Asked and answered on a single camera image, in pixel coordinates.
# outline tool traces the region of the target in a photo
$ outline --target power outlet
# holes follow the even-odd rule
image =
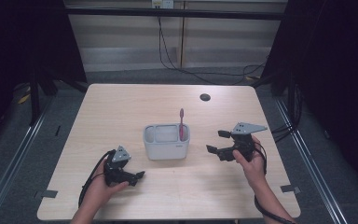
[[[162,0],[152,0],[152,8],[162,8]]]
[[[173,9],[173,0],[162,0],[162,8]]]

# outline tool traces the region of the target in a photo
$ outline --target gray floor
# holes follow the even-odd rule
[[[243,68],[194,68],[192,72],[220,72],[241,74]],[[199,75],[214,84],[229,85],[241,80],[241,77]],[[201,84],[207,83],[194,74],[183,74],[168,69],[135,70],[120,72],[88,73],[91,83],[151,83],[151,84]],[[252,80],[245,79],[240,85]],[[66,138],[76,118],[84,94],[69,86],[58,83],[59,92],[51,98],[42,125],[30,145],[20,169],[14,176],[9,189],[0,203],[0,223],[45,223],[40,221],[36,212],[40,199],[34,198],[37,191],[46,189],[48,182],[62,152]],[[17,101],[25,90],[14,93],[14,100],[1,123],[0,132],[0,180],[7,170],[13,156],[26,135],[30,121],[30,102],[18,105]],[[284,124],[281,113],[272,97],[269,85],[256,89],[260,103],[271,130]],[[42,96],[42,105],[49,98]],[[345,162],[339,148],[324,137],[324,129],[316,118],[304,106],[299,130],[316,161],[324,180],[331,189],[338,207],[347,223],[358,223],[358,174]],[[317,185],[311,178],[293,138],[289,135],[277,144],[283,164],[293,186],[301,192],[296,195],[301,208],[300,223],[335,223],[325,206]],[[188,221],[187,223],[228,223],[228,221]],[[244,219],[241,223],[263,223],[261,219]]]

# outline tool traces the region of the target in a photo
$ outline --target forearm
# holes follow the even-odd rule
[[[72,218],[71,224],[90,224],[97,212],[98,209],[83,206],[82,204]]]
[[[269,187],[269,184],[266,180],[260,181],[255,186],[252,186],[252,189],[255,192],[255,197],[257,198],[259,204],[261,207],[269,211],[270,213],[282,217],[286,220],[296,222],[284,209],[282,204],[279,202],[277,197],[275,196],[274,192]],[[279,223],[269,217],[264,216],[264,219],[266,220],[266,223]]]

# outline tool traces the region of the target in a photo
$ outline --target black curtain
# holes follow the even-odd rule
[[[358,172],[358,1],[289,1],[286,12],[312,17],[304,27],[281,23],[263,76],[289,71],[276,76],[272,90],[282,92],[292,78]]]
[[[68,16],[36,14],[32,7],[64,7],[61,0],[0,1],[0,118],[13,89],[30,74],[47,94],[52,80],[87,82]]]

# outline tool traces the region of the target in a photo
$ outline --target black cable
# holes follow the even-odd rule
[[[255,151],[258,152],[258,153],[261,155],[261,157],[263,158],[263,160],[264,160],[264,175],[265,175],[265,174],[267,173],[267,152],[266,152],[266,150],[263,148],[263,146],[261,146],[261,144],[259,144],[259,143],[257,143],[257,142],[255,142],[255,144],[256,144],[256,145],[259,145],[260,148],[262,148],[263,151],[264,151],[264,153],[262,153],[261,150],[255,148]],[[291,222],[291,221],[289,221],[289,220],[286,220],[286,219],[283,218],[283,217],[278,217],[278,216],[276,216],[276,215],[270,213],[269,211],[267,211],[265,208],[263,208],[263,207],[260,205],[260,203],[258,202],[258,200],[257,200],[256,197],[255,197],[255,207],[257,208],[257,210],[258,210],[261,214],[265,215],[266,217],[270,217],[270,218],[272,218],[272,219],[274,219],[274,220],[276,220],[276,221],[278,221],[278,222],[280,222],[280,223],[282,223],[282,224],[294,224],[293,222]]]
[[[84,186],[82,187],[82,190],[80,192],[79,195],[79,202],[78,202],[78,206],[80,207],[80,205],[83,203],[83,198],[86,195],[87,189],[89,188],[89,186],[91,185],[92,181],[94,180],[95,177],[99,176],[99,175],[104,175],[104,173],[98,174],[94,177],[92,177],[95,173],[95,171],[97,170],[98,166],[100,166],[101,162],[103,161],[103,159],[109,155],[112,151],[108,151],[105,154],[103,154],[103,156],[100,158],[100,160],[98,161],[98,163],[95,165],[94,169],[92,170],[91,174],[89,175],[89,178],[87,179],[86,183],[84,184]]]
[[[212,82],[210,80],[207,80],[203,77],[200,77],[199,75],[218,75],[218,76],[231,76],[231,77],[241,77],[240,80],[234,82],[234,83],[231,83],[231,84],[228,84],[228,85],[237,85],[241,82],[243,82],[243,80],[245,79],[245,76],[246,75],[249,75],[249,74],[252,74],[253,72],[255,72],[256,70],[258,70],[259,68],[261,67],[264,67],[265,66],[265,63],[261,63],[261,64],[250,64],[250,65],[247,65],[243,68],[243,72],[242,74],[229,74],[229,73],[216,73],[216,72],[203,72],[203,73],[195,73],[195,72],[189,72],[189,71],[186,71],[184,69],[180,69],[180,68],[177,68],[175,65],[173,65],[172,63],[172,60],[170,58],[170,55],[168,53],[168,50],[167,50],[167,45],[166,45],[166,42],[165,42],[165,37],[164,37],[164,34],[162,33],[162,28],[161,28],[161,18],[158,17],[158,27],[159,27],[159,35],[158,35],[158,52],[159,52],[159,60],[161,62],[161,64],[167,68],[167,69],[170,69],[170,70],[173,70],[173,71],[178,71],[178,72],[181,72],[181,73],[184,73],[184,74],[188,74],[188,75],[192,75],[204,82],[207,82],[207,83],[210,83],[210,84],[213,84],[213,85],[227,85],[227,84],[219,84],[219,83],[215,83],[215,82]],[[162,39],[162,42],[164,44],[164,48],[165,48],[165,54],[167,55],[167,58],[168,58],[168,61],[171,65],[171,67],[167,66],[163,61],[162,61],[162,55],[161,55],[161,39]],[[250,72],[247,72],[245,73],[245,70],[248,68],[248,67],[252,67],[252,66],[255,66],[255,69],[250,71]]]
[[[285,123],[283,124],[281,127],[277,128],[276,130],[272,131],[272,133],[282,133],[278,136],[274,136],[275,139],[275,143],[278,143],[280,141],[282,141],[286,136],[288,136],[289,134],[291,134],[292,132],[294,132],[298,125],[299,122],[301,120],[301,116],[302,116],[302,105],[303,105],[303,101],[304,101],[304,96],[302,95],[301,91],[299,90],[299,87],[296,86],[295,89],[295,107],[296,107],[296,111],[294,114],[294,118],[292,120],[292,122],[290,123]]]
[[[278,217],[278,216],[276,216],[276,215],[270,213],[270,212],[267,211],[266,209],[264,209],[264,208],[260,205],[260,203],[258,202],[258,200],[257,200],[256,197],[255,197],[255,207],[256,207],[257,210],[260,211],[264,216],[269,217],[269,218],[272,218],[272,219],[274,219],[275,221],[278,221],[278,222],[280,222],[280,223],[282,223],[282,224],[296,224],[296,223],[294,223],[294,222],[292,222],[292,221],[289,221],[289,220],[287,220],[287,219],[285,219],[285,218],[283,218],[283,217]]]

